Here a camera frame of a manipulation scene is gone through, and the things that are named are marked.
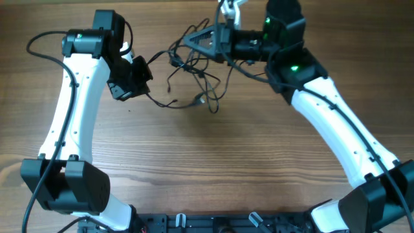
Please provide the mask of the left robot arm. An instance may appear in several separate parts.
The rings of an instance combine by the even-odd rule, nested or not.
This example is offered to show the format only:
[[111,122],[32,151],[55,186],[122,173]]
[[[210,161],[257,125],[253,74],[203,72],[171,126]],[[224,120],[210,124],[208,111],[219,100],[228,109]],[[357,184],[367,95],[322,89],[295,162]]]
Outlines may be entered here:
[[42,209],[90,221],[106,232],[133,232],[136,210],[111,193],[109,176],[93,164],[94,125],[102,92],[118,101],[148,94],[151,71],[124,41],[130,24],[114,10],[97,10],[90,29],[63,33],[63,79],[48,135],[20,174],[32,196],[21,230],[35,203]]

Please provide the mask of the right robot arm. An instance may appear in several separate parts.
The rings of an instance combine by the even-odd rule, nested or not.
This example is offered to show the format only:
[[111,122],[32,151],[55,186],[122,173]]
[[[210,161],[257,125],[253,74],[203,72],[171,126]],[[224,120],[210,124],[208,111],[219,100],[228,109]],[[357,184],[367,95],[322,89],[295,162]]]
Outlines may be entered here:
[[312,232],[380,232],[405,217],[413,222],[413,161],[401,162],[369,130],[305,48],[306,20],[297,1],[269,1],[260,31],[242,30],[239,1],[220,1],[224,22],[184,37],[209,60],[236,68],[239,60],[265,64],[263,83],[316,129],[341,164],[352,190],[307,212]]

